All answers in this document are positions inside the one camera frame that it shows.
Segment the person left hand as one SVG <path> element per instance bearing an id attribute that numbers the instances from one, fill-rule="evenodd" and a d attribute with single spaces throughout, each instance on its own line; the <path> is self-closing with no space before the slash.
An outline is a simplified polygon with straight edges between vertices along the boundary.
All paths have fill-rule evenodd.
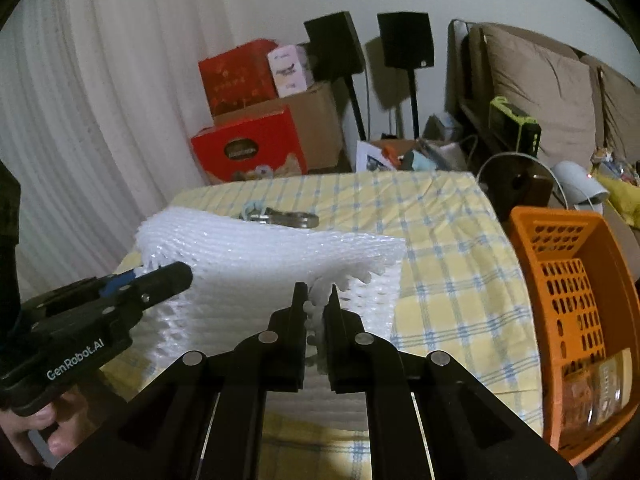
<path id="1" fill-rule="evenodd" d="M 18 416 L 11 410 L 1 411 L 1 430 L 20 459 L 29 466 L 42 463 L 40 453 L 28 434 L 44 431 L 47 447 L 54 457 L 62 458 L 81 445 L 96 426 L 90 420 L 87 399 L 77 386 L 30 416 Z"/>

